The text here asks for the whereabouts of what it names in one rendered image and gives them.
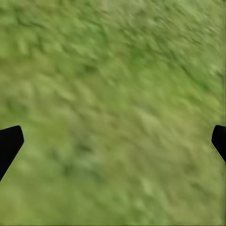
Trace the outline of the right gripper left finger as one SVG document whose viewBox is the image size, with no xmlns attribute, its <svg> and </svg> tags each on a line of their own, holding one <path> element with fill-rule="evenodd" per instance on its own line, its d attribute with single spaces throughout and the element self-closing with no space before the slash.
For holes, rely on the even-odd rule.
<svg viewBox="0 0 226 226">
<path fill-rule="evenodd" d="M 0 130 L 0 181 L 24 143 L 19 125 Z"/>
</svg>

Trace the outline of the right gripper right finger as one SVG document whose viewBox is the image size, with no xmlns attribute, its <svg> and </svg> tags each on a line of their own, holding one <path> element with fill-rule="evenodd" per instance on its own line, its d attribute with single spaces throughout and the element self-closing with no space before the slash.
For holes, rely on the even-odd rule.
<svg viewBox="0 0 226 226">
<path fill-rule="evenodd" d="M 226 162 L 226 127 L 215 126 L 211 141 Z"/>
</svg>

